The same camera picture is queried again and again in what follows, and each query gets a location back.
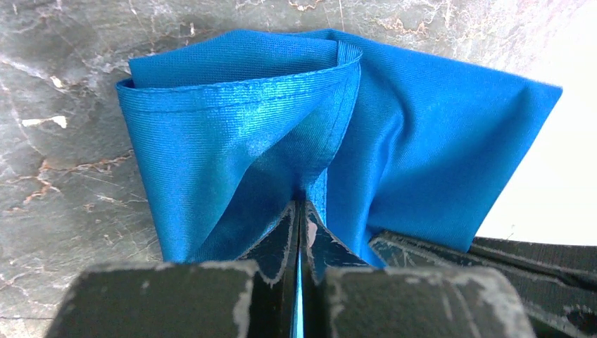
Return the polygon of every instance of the marble countertop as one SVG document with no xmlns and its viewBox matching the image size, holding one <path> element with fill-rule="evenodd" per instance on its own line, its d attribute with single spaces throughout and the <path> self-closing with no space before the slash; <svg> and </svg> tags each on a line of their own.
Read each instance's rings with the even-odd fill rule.
<svg viewBox="0 0 597 338">
<path fill-rule="evenodd" d="M 113 85 L 131 57 L 235 28 L 333 27 L 564 86 L 479 234 L 597 244 L 595 17 L 594 0 L 3 1 L 0 338 L 42 337 L 89 265 L 161 259 Z"/>
</svg>

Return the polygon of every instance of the gray marble surface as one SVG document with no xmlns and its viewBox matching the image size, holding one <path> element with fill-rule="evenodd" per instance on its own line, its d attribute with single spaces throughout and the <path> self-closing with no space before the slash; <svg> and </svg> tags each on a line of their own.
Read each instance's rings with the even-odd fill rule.
<svg viewBox="0 0 597 338">
<path fill-rule="evenodd" d="M 589 0 L 0 4 L 0 338 L 42 337 L 72 279 L 159 245 L 113 88 L 127 60 L 234 28 L 333 27 L 526 75 Z"/>
</svg>

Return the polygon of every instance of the fabric fold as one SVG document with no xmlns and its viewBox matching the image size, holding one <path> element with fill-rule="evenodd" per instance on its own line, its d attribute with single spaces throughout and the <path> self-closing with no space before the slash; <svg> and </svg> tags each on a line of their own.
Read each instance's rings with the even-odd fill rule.
<svg viewBox="0 0 597 338">
<path fill-rule="evenodd" d="M 334 30 L 233 31 L 117 84 L 166 261 L 234 259 L 290 199 L 381 265 L 388 229 L 467 250 L 561 89 Z"/>
</svg>

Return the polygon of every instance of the blue satin cloth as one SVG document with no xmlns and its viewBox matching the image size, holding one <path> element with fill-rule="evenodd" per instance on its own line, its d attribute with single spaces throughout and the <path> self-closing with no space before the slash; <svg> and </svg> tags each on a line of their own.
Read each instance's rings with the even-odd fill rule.
<svg viewBox="0 0 597 338">
<path fill-rule="evenodd" d="M 116 86 L 164 260 L 235 259 L 310 199 L 367 262 L 392 230 L 466 251 L 562 90 L 335 30 L 237 30 Z"/>
</svg>

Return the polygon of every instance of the white background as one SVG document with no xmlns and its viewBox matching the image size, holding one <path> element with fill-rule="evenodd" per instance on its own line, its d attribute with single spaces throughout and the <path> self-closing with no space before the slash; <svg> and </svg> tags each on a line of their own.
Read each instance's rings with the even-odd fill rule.
<svg viewBox="0 0 597 338">
<path fill-rule="evenodd" d="M 564 94 L 477 236 L 597 245 L 597 1 L 524 76 Z"/>
</svg>

